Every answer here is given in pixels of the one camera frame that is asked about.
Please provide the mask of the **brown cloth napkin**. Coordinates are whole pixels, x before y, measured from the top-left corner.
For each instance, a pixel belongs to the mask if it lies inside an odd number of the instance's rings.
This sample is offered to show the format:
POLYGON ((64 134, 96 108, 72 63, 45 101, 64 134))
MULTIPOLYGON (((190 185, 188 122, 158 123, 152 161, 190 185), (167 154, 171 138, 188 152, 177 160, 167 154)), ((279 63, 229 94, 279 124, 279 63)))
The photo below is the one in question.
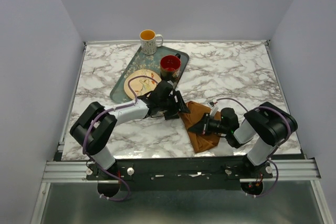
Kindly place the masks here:
POLYGON ((208 106, 190 101, 186 103, 190 113, 180 113, 184 126, 187 130, 191 145, 195 153, 208 151, 219 144, 220 137, 216 134, 201 135, 189 132, 188 129, 199 122, 204 113, 210 113, 211 109, 208 106))

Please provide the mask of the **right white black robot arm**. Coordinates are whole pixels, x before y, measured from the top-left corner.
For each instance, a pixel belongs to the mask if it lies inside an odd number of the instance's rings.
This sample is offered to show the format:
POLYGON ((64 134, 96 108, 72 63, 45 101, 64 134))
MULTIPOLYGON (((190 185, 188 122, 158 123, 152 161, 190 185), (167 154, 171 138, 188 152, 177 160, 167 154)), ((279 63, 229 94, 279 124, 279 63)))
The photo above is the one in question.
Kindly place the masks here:
POLYGON ((249 178, 259 174, 261 165, 298 129, 293 116, 270 102, 247 111, 242 123, 239 123, 232 108, 221 109, 220 119, 215 119, 212 114, 213 112, 204 113, 187 131, 204 136, 212 133, 224 134, 228 144, 234 148, 245 145, 258 135, 257 142, 243 157, 243 163, 239 166, 242 173, 249 178))

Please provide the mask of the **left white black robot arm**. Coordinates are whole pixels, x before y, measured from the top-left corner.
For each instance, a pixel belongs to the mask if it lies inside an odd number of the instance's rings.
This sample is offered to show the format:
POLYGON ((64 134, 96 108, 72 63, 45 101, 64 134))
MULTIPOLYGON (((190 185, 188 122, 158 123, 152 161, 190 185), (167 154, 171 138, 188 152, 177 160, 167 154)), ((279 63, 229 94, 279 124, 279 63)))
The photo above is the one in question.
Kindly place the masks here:
POLYGON ((180 113, 190 113, 181 93, 164 80, 154 90, 109 109, 99 102, 89 104, 71 127, 70 135, 80 144, 83 153, 99 166, 98 173, 104 179, 112 179, 116 175, 117 161, 108 150, 107 142, 114 128, 161 112, 166 120, 176 119, 180 113))

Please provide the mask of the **white mug yellow inside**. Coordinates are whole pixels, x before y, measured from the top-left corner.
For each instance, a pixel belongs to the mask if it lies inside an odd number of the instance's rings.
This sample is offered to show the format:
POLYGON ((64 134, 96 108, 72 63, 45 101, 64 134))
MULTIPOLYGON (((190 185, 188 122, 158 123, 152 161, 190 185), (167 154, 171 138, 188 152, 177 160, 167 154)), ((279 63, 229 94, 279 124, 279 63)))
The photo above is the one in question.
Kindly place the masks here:
POLYGON ((163 45, 163 36, 147 29, 140 33, 141 50, 145 55, 153 55, 163 45))

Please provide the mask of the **red black mug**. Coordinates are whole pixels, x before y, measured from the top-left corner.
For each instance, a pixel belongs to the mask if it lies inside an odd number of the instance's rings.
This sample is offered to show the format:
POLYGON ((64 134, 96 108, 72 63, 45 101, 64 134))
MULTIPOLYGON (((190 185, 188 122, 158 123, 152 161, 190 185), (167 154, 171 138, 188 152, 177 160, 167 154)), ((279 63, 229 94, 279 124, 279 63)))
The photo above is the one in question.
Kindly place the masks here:
POLYGON ((176 82, 180 75, 181 55, 167 55, 160 61, 160 77, 165 81, 176 82))

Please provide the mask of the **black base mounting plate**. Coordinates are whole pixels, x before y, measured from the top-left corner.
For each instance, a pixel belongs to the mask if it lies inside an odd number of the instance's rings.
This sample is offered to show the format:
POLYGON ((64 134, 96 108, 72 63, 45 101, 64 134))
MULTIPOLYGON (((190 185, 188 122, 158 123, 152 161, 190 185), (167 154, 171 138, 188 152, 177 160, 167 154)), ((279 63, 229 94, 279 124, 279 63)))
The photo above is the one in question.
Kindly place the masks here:
POLYGON ((242 156, 119 159, 111 173, 127 184, 121 190, 240 190, 242 183, 273 177, 269 163, 245 164, 242 156))

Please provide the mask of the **peach floral plate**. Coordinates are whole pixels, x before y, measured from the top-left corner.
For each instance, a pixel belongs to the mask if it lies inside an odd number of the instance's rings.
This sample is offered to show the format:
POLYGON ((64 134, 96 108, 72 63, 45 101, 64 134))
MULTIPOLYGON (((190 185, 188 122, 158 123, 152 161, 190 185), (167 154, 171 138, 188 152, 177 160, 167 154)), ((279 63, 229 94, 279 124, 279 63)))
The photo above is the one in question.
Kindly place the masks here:
POLYGON ((132 100, 134 100, 134 94, 131 92, 130 88, 128 87, 128 83, 130 79, 134 77, 138 77, 138 76, 148 76, 148 77, 151 77, 152 79, 140 77, 130 82, 130 87, 136 93, 137 96, 144 95, 148 93, 149 91, 153 91, 156 85, 161 81, 160 76, 156 72, 149 70, 149 69, 140 69, 140 70, 133 72, 126 78, 124 82, 124 87, 123 87, 126 95, 132 100))

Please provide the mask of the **green floral tray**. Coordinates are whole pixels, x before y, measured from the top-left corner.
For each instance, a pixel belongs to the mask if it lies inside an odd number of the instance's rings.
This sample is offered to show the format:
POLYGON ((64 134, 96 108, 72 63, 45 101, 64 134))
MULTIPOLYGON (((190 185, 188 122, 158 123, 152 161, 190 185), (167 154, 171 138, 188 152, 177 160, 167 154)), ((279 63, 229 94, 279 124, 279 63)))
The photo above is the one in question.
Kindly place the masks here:
POLYGON ((167 55, 176 55, 176 54, 181 55, 180 60, 182 63, 179 78, 173 82, 174 83, 173 87, 176 88, 190 59, 189 55, 177 49, 173 49, 167 46, 161 46, 157 49, 154 55, 147 56, 142 52, 140 47, 133 56, 133 58, 131 59, 130 63, 127 65, 126 69, 122 73, 119 80, 116 82, 113 89, 111 90, 110 99, 115 103, 124 103, 131 101, 132 98, 129 98, 126 92, 124 91, 124 84, 127 84, 125 83, 127 77, 129 77, 137 70, 141 69, 152 70, 155 73, 160 74, 161 58, 167 55))

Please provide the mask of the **aluminium frame rail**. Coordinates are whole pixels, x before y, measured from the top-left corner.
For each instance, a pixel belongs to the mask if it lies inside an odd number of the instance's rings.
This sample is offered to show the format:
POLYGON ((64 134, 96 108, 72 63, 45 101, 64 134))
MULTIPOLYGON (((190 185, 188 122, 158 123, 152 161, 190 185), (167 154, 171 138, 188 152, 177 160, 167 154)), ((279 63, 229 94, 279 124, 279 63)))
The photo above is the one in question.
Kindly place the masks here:
MULTIPOLYGON (((91 172, 88 171, 89 162, 47 162, 45 165, 42 182, 43 183, 94 183, 98 181, 98 176, 89 178, 91 172)), ((265 182, 275 180, 281 181, 309 181, 320 180, 321 175, 313 159, 292 159, 274 160, 270 164, 272 168, 272 178, 264 178, 265 182)))

